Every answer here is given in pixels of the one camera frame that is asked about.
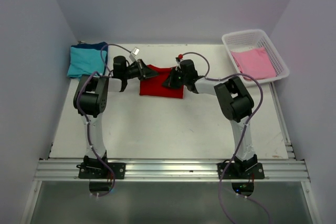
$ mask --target glass panel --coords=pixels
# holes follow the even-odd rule
[[[107,196],[89,196],[88,182],[43,182],[34,224],[53,223],[230,223],[218,203],[218,183],[121,182]],[[229,193],[223,200],[237,223],[267,223],[262,208]],[[275,223],[312,223],[301,183],[256,182],[251,196]]]

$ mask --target folded cloth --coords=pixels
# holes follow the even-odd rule
[[[241,73],[248,74],[257,80],[277,76],[264,47],[246,52],[231,51],[231,55],[235,59]]]
[[[183,98],[183,86],[179,89],[170,89],[162,86],[168,78],[172,68],[157,68],[147,65],[152,70],[159,73],[158,76],[140,82],[140,95],[151,95],[154,97]]]
[[[106,42],[98,44],[78,44],[70,47],[70,67],[68,70],[68,77],[80,78],[82,74],[92,74],[98,71],[101,74],[105,73],[105,65],[100,57],[100,50]],[[107,63],[107,50],[105,47],[102,55],[104,61]]]

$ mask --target cable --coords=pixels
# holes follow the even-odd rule
[[[126,48],[124,48],[124,47],[122,47],[122,46],[120,46],[120,45],[117,45],[117,44],[106,44],[106,45],[104,45],[104,46],[100,49],[100,58],[101,58],[102,62],[104,63],[104,65],[105,65],[107,71],[109,72],[108,76],[110,76],[112,70],[110,70],[110,68],[107,66],[107,64],[106,64],[106,62],[105,62],[105,60],[104,60],[104,58],[103,58],[103,50],[104,50],[104,48],[107,47],[107,46],[116,46],[116,47],[119,47],[119,48],[121,48],[121,49],[124,49],[125,51],[127,51],[127,52],[129,52],[129,53],[131,53],[131,51],[128,50],[128,49],[126,49]]]
[[[264,93],[263,93],[263,89],[261,87],[261,85],[259,84],[259,82],[253,78],[252,76],[248,75],[248,74],[245,74],[245,73],[234,73],[234,74],[231,74],[227,77],[224,77],[222,79],[213,79],[213,78],[206,78],[206,80],[209,80],[209,81],[225,81],[231,77],[234,77],[234,76],[246,76],[248,78],[250,78],[252,81],[254,81],[256,83],[256,85],[258,86],[259,88],[259,91],[260,91],[260,101],[259,101],[259,104],[258,106],[256,107],[256,109],[253,111],[253,113],[248,117],[248,119],[246,120],[245,122],[245,125],[243,127],[243,131],[241,132],[241,137],[240,137],[240,140],[238,142],[238,145],[237,145],[237,148],[235,149],[235,152],[233,153],[232,155],[232,158],[230,159],[230,161],[227,163],[227,165],[225,166],[225,168],[223,169],[223,172],[221,174],[221,177],[219,179],[219,185],[218,185],[218,200],[219,200],[219,204],[221,205],[221,208],[223,210],[223,212],[225,213],[226,217],[232,222],[232,223],[236,223],[233,218],[228,214],[224,204],[223,204],[223,200],[222,200],[222,181],[223,181],[223,177],[224,177],[224,174],[225,172],[227,171],[227,169],[229,168],[230,164],[232,163],[232,161],[234,160],[235,156],[237,155],[237,152],[239,150],[239,147],[243,141],[243,138],[244,138],[244,135],[245,135],[245,132],[246,132],[246,129],[247,129],[247,125],[248,125],[248,122],[251,120],[251,118],[257,113],[257,111],[260,109],[260,106],[264,100]],[[258,201],[256,201],[255,199],[251,199],[249,197],[247,197],[248,200],[256,203],[257,205],[259,205],[267,214],[268,216],[268,223],[271,224],[272,223],[272,219],[271,219],[271,216],[270,216],[270,213],[269,211],[266,209],[266,207],[264,207],[261,203],[259,203]]]
[[[204,76],[206,77],[208,75],[208,73],[210,72],[210,63],[203,55],[199,54],[198,52],[185,52],[184,54],[182,54],[182,56],[185,56],[185,55],[198,55],[202,57],[205,60],[206,64],[208,65],[208,70]]]
[[[83,84],[83,87],[82,87],[82,88],[80,89],[80,91],[79,91],[79,94],[78,94],[78,96],[77,96],[77,100],[76,100],[76,105],[77,105],[77,109],[78,109],[78,111],[85,117],[85,119],[86,119],[86,121],[87,121],[88,143],[89,143],[89,146],[91,147],[92,152],[94,153],[94,155],[96,156],[96,158],[98,159],[98,161],[99,161],[103,166],[105,166],[105,167],[107,168],[107,170],[110,172],[111,176],[113,177],[113,182],[112,182],[112,185],[111,185],[110,190],[109,190],[108,192],[104,193],[104,194],[99,194],[99,193],[96,194],[96,196],[98,196],[98,197],[102,197],[102,196],[107,195],[107,194],[108,194],[110,191],[112,191],[112,189],[114,188],[114,185],[115,185],[115,183],[116,183],[116,181],[115,181],[115,174],[114,174],[113,170],[111,169],[111,167],[108,166],[108,165],[101,159],[101,157],[98,155],[98,153],[97,153],[96,150],[94,149],[93,144],[92,144],[92,141],[91,141],[91,136],[90,136],[90,119],[89,119],[88,115],[87,115],[87,114],[83,111],[83,109],[80,107],[80,104],[79,104],[80,98],[81,98],[83,92],[85,91],[86,86],[87,86],[88,83],[92,80],[92,78],[93,78],[93,76],[94,76],[95,74],[98,74],[98,75],[100,76],[100,74],[99,74],[97,71],[93,72],[93,73],[89,76],[89,78],[86,80],[86,82]]]

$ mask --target basket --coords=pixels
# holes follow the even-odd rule
[[[264,47],[277,76],[273,78],[258,80],[258,82],[260,84],[268,83],[280,80],[289,75],[289,69],[287,68],[283,59],[280,57],[277,49],[275,48],[275,46],[273,45],[267,34],[263,30],[260,29],[245,30],[225,34],[222,37],[222,41],[237,73],[240,73],[240,71],[230,51],[243,52],[255,48]],[[242,82],[247,86],[255,85],[253,81],[245,80],[242,76],[240,76],[240,78]]]

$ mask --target red cloth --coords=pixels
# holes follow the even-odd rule
[[[158,76],[140,82],[140,95],[151,95],[154,97],[183,98],[183,86],[180,89],[169,89],[162,86],[168,78],[172,68],[157,68],[147,65],[152,70],[159,73]]]

